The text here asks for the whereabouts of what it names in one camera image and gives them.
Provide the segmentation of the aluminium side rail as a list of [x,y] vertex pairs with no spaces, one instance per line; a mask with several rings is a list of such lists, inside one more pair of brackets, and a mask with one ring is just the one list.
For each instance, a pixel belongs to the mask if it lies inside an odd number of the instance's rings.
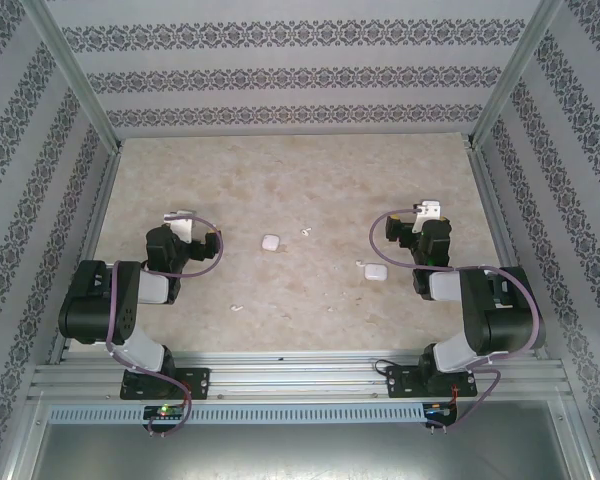
[[[497,192],[492,184],[483,156],[480,151],[471,148],[471,145],[466,147],[465,150],[497,256],[497,263],[485,259],[480,260],[479,265],[493,265],[500,269],[503,269],[504,267],[517,267],[519,266],[519,262],[515,255],[509,232],[506,228],[505,216],[502,213],[502,208],[496,194]],[[521,281],[531,294],[536,304],[536,309],[540,314],[535,293],[533,292],[528,279]],[[518,354],[518,356],[529,356],[533,354],[533,356],[539,360],[549,359],[549,354],[546,349],[546,327],[542,315],[540,315],[540,320],[539,334],[534,345],[527,349],[525,353]]]
[[[116,152],[112,153],[108,157],[105,168],[102,171],[102,175],[95,192],[95,197],[93,199],[93,204],[87,219],[86,231],[84,232],[84,236],[82,238],[82,246],[78,256],[76,257],[74,265],[70,270],[70,277],[68,283],[66,284],[64,293],[67,293],[80,262],[84,260],[91,260],[94,257],[123,149],[124,142],[121,142]],[[69,341],[66,340],[65,337],[60,333],[59,328],[56,328],[44,364],[59,364],[63,358],[65,350],[67,349],[68,343]]]

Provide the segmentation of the aluminium frame post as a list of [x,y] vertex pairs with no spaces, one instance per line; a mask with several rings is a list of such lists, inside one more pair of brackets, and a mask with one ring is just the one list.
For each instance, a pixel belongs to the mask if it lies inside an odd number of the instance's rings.
[[475,150],[490,133],[509,95],[524,73],[539,42],[553,22],[564,0],[539,0],[512,56],[487,100],[471,134],[466,136],[465,146]]
[[76,95],[109,153],[117,153],[121,140],[74,55],[46,0],[19,0],[27,16],[54,57],[64,78]]

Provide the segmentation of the grey sheet metal tray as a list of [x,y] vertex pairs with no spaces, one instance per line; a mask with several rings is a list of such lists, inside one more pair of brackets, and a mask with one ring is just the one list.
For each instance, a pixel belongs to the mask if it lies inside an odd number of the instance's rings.
[[570,404],[491,402],[457,427],[193,424],[166,439],[40,405],[4,480],[600,480]]

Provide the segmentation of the wide aluminium base rail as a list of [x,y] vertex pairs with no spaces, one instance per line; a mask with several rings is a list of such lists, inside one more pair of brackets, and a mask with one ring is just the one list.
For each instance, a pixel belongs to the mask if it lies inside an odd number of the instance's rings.
[[[206,353],[177,352],[177,365],[210,371],[211,403],[351,403],[388,397],[380,360],[416,363],[415,350]],[[496,361],[501,373],[492,401],[552,400],[572,396],[559,360],[532,353]],[[122,367],[106,354],[70,351],[54,365],[35,368],[26,397],[58,403],[105,403],[119,398]]]

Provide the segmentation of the small circuit board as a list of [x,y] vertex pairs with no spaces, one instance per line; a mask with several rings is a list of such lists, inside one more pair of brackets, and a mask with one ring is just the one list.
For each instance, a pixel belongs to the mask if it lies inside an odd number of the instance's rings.
[[177,405],[150,405],[145,406],[143,410],[142,421],[145,424],[155,425],[176,425],[186,413],[186,408]]
[[424,403],[424,416],[426,423],[435,428],[449,427],[458,417],[455,403]]

